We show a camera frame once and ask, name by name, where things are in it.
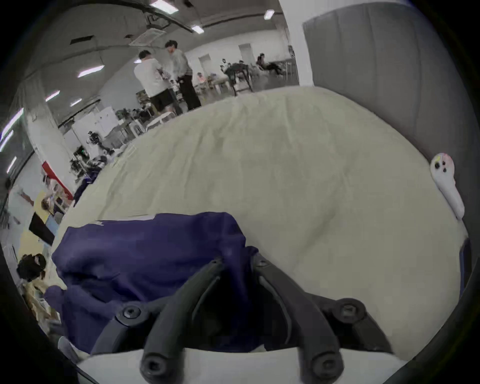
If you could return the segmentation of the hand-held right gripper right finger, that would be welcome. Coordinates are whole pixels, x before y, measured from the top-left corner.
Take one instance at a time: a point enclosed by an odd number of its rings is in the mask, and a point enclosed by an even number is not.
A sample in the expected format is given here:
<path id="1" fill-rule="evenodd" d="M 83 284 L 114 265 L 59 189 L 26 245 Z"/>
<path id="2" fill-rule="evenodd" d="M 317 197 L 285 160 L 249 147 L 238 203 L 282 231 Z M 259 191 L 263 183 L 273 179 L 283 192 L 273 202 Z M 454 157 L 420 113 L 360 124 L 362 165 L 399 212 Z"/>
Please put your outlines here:
<path id="1" fill-rule="evenodd" d="M 265 347 L 296 347 L 303 383 L 337 381 L 345 369 L 342 348 L 393 355 L 386 334 L 360 300 L 308 293 L 260 253 L 250 265 L 263 300 L 259 310 Z"/>

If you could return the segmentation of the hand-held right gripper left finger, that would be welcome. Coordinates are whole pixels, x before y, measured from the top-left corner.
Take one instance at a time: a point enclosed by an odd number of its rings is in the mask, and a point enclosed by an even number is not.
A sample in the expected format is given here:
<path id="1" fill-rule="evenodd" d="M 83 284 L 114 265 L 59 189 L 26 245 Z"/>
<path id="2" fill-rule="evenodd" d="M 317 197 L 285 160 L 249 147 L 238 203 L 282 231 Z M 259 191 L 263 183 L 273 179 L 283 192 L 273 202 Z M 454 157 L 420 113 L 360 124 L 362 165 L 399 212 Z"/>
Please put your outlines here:
<path id="1" fill-rule="evenodd" d="M 203 266 L 173 296 L 151 302 L 124 303 L 105 326 L 91 351 L 93 356 L 126 351 L 126 344 L 140 346 L 140 374 L 148 383 L 183 380 L 185 335 L 197 308 L 219 281 L 224 264 L 219 259 Z"/>

